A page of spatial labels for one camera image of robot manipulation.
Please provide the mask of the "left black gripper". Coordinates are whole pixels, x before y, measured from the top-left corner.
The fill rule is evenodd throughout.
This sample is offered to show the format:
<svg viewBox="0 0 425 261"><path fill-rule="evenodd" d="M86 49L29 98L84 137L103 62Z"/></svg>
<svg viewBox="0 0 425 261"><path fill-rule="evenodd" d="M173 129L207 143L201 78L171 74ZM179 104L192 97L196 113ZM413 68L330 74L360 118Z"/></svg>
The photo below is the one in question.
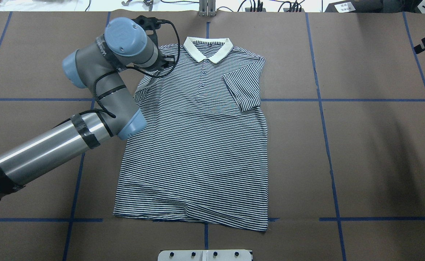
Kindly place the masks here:
<svg viewBox="0 0 425 261"><path fill-rule="evenodd" d="M169 68L169 62L175 62L176 56L174 55L165 55L159 49L154 50L154 63L151 65L151 71L164 70Z"/></svg>

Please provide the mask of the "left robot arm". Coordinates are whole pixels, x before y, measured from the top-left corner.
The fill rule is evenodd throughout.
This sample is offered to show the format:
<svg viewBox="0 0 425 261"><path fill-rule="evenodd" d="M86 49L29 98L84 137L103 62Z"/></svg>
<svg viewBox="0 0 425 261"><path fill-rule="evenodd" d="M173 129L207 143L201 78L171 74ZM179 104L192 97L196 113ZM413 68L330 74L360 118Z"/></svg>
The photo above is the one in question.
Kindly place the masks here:
<svg viewBox="0 0 425 261"><path fill-rule="evenodd" d="M145 125L121 72L172 67L153 41L166 20L90 15L43 19L0 37L0 199Z"/></svg>

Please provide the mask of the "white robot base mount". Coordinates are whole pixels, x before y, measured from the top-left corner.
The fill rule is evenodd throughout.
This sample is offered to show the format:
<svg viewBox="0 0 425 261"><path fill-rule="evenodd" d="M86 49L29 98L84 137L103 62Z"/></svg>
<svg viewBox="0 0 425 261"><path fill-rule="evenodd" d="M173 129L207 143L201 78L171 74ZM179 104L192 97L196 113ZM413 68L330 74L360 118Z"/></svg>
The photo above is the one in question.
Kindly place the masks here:
<svg viewBox="0 0 425 261"><path fill-rule="evenodd" d="M158 261L252 261L247 249L163 250Z"/></svg>

